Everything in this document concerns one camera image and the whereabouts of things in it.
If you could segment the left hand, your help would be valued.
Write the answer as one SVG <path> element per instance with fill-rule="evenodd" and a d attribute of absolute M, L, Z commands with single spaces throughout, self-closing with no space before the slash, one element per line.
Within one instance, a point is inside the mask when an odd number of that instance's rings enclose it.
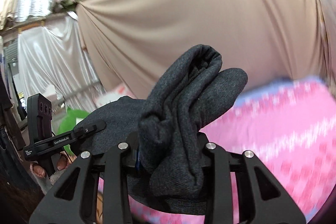
<path fill-rule="evenodd" d="M 68 155 L 65 152 L 61 152 L 59 160 L 57 162 L 56 170 L 61 171 L 66 169 L 74 160 L 76 156 Z M 36 175 L 38 178 L 46 178 L 46 171 L 37 163 L 33 162 L 30 164 L 31 173 Z"/>

